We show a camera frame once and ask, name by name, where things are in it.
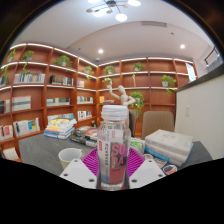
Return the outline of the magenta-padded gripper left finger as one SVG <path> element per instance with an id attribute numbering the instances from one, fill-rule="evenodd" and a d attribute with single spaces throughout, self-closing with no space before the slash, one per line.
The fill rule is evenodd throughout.
<path id="1" fill-rule="evenodd" d="M 85 153 L 82 149 L 65 148 L 59 152 L 63 167 L 60 177 L 84 188 L 95 189 L 99 173 L 97 150 Z"/>

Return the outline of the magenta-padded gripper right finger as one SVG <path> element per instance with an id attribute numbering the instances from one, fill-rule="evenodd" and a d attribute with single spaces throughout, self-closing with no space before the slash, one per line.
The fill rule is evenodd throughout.
<path id="1" fill-rule="evenodd" d="M 127 177 L 129 188 L 140 188 L 163 178 L 165 174 L 153 159 L 145 159 L 134 149 L 129 150 Z"/>

